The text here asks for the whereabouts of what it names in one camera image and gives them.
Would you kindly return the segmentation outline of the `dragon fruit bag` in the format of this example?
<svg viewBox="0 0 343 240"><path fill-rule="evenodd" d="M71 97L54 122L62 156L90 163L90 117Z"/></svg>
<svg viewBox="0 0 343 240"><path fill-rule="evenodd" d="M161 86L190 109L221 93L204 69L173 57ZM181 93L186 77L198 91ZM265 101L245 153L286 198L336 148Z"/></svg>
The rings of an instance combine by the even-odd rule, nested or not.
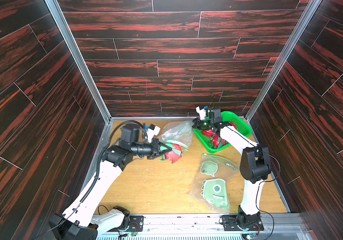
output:
<svg viewBox="0 0 343 240"><path fill-rule="evenodd" d="M166 143L166 145L172 150L162 156L162 161L171 161L172 164L177 163L179 159L183 157L182 146L174 143Z"/></svg>

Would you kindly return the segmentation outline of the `zip-top bag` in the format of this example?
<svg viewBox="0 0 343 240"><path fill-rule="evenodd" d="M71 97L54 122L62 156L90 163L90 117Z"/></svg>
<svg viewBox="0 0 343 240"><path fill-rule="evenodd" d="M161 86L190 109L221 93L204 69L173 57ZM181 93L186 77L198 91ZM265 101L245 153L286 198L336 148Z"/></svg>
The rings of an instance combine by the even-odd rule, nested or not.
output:
<svg viewBox="0 0 343 240"><path fill-rule="evenodd" d="M168 123L159 137L162 143L174 143L182 146L183 155L189 150L193 140L193 121Z"/></svg>
<svg viewBox="0 0 343 240"><path fill-rule="evenodd" d="M218 155L202 154L189 195L214 213L228 214L231 202L227 183L239 173L239 166L232 161Z"/></svg>

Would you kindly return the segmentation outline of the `dragon fruit pink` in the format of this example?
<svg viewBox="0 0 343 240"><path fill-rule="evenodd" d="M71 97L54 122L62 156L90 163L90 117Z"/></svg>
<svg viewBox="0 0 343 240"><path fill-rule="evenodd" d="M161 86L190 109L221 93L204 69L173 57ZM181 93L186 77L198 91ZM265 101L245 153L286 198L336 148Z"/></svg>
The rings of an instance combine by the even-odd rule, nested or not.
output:
<svg viewBox="0 0 343 240"><path fill-rule="evenodd" d="M227 144L227 141L225 141L224 139L222 139L221 137L217 135L212 135L210 138L210 143L211 143L211 148L220 149Z"/></svg>

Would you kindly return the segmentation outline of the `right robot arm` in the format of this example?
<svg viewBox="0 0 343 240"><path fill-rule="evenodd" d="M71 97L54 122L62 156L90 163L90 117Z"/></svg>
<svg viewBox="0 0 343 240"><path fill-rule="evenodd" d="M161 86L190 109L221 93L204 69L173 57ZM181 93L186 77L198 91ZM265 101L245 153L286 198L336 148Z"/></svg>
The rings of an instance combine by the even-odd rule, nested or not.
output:
<svg viewBox="0 0 343 240"><path fill-rule="evenodd" d="M194 129L212 131L241 154L240 172L245 186L243 200L238 209L237 225L241 230L250 230L261 222L262 188L272 171L269 150L246 138L232 122L225 122L220 109L196 107L196 112L199 117L193 120Z"/></svg>

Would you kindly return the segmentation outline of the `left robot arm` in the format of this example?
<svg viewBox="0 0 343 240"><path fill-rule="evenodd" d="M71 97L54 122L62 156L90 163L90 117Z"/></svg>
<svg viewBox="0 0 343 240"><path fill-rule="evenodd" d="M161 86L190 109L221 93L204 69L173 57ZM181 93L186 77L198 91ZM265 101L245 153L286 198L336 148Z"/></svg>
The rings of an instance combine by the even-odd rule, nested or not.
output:
<svg viewBox="0 0 343 240"><path fill-rule="evenodd" d="M96 163L96 171L78 197L62 214L49 220L50 231L57 240L96 240L104 233L124 231L130 225L130 212L116 206L109 212L95 216L94 211L125 167L135 157L156 159L172 151L156 136L160 128L137 121L125 121L117 126L121 136L108 143Z"/></svg>

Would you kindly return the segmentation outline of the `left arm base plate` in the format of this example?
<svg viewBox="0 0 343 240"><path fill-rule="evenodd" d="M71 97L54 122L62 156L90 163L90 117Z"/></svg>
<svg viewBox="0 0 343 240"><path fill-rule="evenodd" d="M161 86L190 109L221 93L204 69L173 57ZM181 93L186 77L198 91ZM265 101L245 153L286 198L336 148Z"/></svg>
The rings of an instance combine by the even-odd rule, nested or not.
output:
<svg viewBox="0 0 343 240"><path fill-rule="evenodd" d="M118 228L114 228L109 232L131 232L138 233L143 231L144 216L130 215L128 219L125 219L122 225Z"/></svg>

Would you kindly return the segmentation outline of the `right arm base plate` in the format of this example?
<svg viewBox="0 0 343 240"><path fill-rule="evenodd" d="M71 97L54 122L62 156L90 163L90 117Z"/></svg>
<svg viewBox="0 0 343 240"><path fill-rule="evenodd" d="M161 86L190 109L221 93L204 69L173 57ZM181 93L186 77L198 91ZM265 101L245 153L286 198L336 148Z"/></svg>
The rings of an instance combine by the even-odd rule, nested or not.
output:
<svg viewBox="0 0 343 240"><path fill-rule="evenodd" d="M243 213L236 215L222 215L219 219L219 224L223 226L226 232L261 232L264 230L261 215L245 215Z"/></svg>

